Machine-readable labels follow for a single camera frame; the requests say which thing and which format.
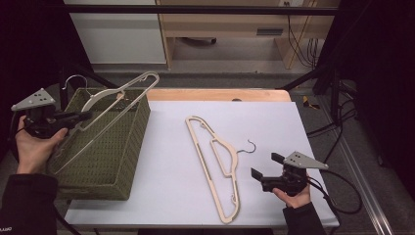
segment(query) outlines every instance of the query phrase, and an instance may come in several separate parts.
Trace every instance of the white tabletop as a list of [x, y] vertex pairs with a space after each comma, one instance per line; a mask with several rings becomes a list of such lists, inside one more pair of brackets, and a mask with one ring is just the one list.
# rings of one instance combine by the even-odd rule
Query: white tabletop
[[[70, 224], [111, 227], [274, 227], [285, 225], [285, 204], [274, 194], [262, 192], [251, 177], [251, 167], [264, 176], [280, 176], [282, 166], [271, 153], [289, 156], [293, 151], [313, 157], [299, 112], [293, 102], [151, 101], [151, 114], [128, 201], [72, 201], [66, 215]], [[241, 208], [224, 225], [216, 210], [204, 170], [185, 123], [188, 116], [203, 118], [215, 133], [236, 150]], [[208, 132], [194, 125], [201, 145]], [[209, 146], [202, 146], [225, 214], [234, 210], [232, 182], [222, 177]], [[219, 151], [226, 165], [228, 156]], [[324, 182], [316, 169], [308, 174]], [[338, 226], [323, 195], [311, 188], [311, 197], [323, 225]]]

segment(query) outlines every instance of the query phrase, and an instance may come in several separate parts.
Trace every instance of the person's right hand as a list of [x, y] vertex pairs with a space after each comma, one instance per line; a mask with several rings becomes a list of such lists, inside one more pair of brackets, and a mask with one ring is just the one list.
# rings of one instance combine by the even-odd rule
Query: person's right hand
[[272, 189], [272, 192], [281, 199], [284, 203], [286, 203], [287, 207], [289, 208], [299, 208], [311, 202], [310, 197], [310, 185], [307, 183], [304, 189], [299, 192], [294, 197], [288, 196], [285, 192], [281, 191], [278, 188]]
[[19, 152], [19, 173], [39, 173], [46, 165], [54, 148], [65, 138], [67, 128], [62, 128], [50, 139], [39, 139], [31, 136], [24, 128], [25, 116], [19, 122], [19, 132], [16, 134], [16, 143]]

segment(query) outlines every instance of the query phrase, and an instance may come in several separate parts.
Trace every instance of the white wall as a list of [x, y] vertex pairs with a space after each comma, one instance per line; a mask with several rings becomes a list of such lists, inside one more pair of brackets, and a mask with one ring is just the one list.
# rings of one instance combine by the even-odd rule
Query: white wall
[[[66, 4], [155, 5], [154, 0], [65, 0]], [[156, 14], [70, 14], [91, 64], [165, 64]]]

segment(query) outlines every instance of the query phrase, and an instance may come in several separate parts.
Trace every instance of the black sleeve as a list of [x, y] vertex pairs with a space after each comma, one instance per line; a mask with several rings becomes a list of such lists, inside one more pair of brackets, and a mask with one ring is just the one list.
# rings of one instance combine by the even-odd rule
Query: black sleeve
[[0, 210], [0, 234], [57, 234], [58, 181], [43, 174], [9, 177]]
[[326, 234], [312, 203], [297, 209], [285, 208], [283, 209], [283, 213], [288, 226], [288, 235]]

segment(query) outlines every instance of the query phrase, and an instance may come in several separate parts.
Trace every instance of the basket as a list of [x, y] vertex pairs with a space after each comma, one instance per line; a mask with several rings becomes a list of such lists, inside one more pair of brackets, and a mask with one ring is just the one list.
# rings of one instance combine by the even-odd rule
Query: basket
[[[66, 108], [67, 112], [79, 112], [91, 94], [102, 89], [77, 89]], [[134, 100], [143, 90], [125, 90], [124, 99], [112, 107], [85, 131], [77, 131], [69, 140], [68, 147], [49, 161], [47, 174], [58, 179], [58, 199], [79, 200], [128, 200], [144, 133], [150, 116], [147, 96], [126, 112], [91, 147], [74, 159], [59, 173], [86, 143], [93, 139], [120, 111], [128, 101]], [[91, 121], [115, 100], [108, 96], [98, 101], [90, 111]]]

